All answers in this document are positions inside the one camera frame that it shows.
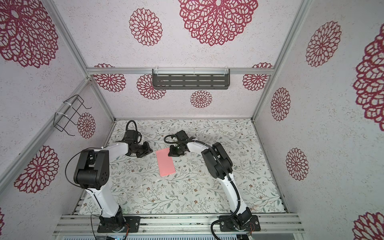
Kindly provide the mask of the pink square paper sheet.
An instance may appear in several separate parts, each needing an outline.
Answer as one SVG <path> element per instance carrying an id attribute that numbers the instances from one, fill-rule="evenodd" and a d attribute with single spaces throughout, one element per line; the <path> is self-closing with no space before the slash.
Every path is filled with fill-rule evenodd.
<path id="1" fill-rule="evenodd" d="M 156 151 L 159 173 L 161 177 L 169 176 L 176 173 L 175 165 L 172 157 L 168 156 L 170 148 Z"/>

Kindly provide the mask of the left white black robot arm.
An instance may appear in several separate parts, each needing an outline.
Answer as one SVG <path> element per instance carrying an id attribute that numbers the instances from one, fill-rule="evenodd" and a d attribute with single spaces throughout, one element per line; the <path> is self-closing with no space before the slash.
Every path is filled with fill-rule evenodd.
<path id="1" fill-rule="evenodd" d="M 151 154 L 148 142 L 141 144 L 117 142 L 105 148 L 87 148 L 80 152 L 75 168 L 74 182 L 85 189 L 101 209 L 101 217 L 113 218 L 120 206 L 109 187 L 110 160 L 122 155 L 142 158 Z"/>

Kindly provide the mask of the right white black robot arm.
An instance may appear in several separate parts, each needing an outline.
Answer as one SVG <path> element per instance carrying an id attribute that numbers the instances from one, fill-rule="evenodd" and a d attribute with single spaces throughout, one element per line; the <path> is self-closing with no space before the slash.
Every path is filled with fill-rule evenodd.
<path id="1" fill-rule="evenodd" d="M 210 175 L 218 180 L 230 204 L 230 219 L 240 226 L 244 226 L 251 218 L 250 208 L 240 195 L 233 174 L 233 162 L 220 143 L 208 145 L 198 140 L 184 140 L 165 143 L 171 145 L 171 156 L 181 156 L 184 152 L 201 154 Z"/>

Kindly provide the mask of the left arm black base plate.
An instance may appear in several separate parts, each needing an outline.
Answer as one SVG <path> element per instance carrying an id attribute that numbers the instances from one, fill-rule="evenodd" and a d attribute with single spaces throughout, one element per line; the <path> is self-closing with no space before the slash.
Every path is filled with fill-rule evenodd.
<path id="1" fill-rule="evenodd" d="M 99 217 L 98 233 L 137 233 L 141 217 Z"/>

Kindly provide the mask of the dark grey slotted wall shelf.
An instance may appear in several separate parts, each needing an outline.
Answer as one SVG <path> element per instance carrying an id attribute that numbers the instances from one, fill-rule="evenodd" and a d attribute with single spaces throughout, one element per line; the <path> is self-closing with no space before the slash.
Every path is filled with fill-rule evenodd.
<path id="1" fill-rule="evenodd" d="M 152 70 L 152 85 L 156 90 L 227 90 L 230 70 L 171 71 Z"/>

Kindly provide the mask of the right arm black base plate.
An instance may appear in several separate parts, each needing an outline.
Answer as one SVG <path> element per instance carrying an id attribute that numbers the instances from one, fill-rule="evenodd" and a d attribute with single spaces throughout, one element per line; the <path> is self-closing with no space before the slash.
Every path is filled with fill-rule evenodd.
<path id="1" fill-rule="evenodd" d="M 240 220 L 238 217 L 224 220 L 226 216 L 219 216 L 221 232 L 259 232 L 261 226 L 256 215 L 252 215 L 248 220 Z"/>

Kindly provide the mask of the aluminium front rail base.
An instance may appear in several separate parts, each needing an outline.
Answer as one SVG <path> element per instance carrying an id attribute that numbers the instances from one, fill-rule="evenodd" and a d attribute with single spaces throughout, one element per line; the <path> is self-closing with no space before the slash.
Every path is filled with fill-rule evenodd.
<path id="1" fill-rule="evenodd" d="M 125 215 L 130 231 L 136 235 L 186 235 L 186 234 L 303 234 L 304 227 L 297 214 L 254 214 L 244 227 L 237 228 L 229 221 L 216 224 L 220 214 L 164 214 Z M 100 235 L 100 219 L 89 215 L 61 216 L 53 236 Z"/>

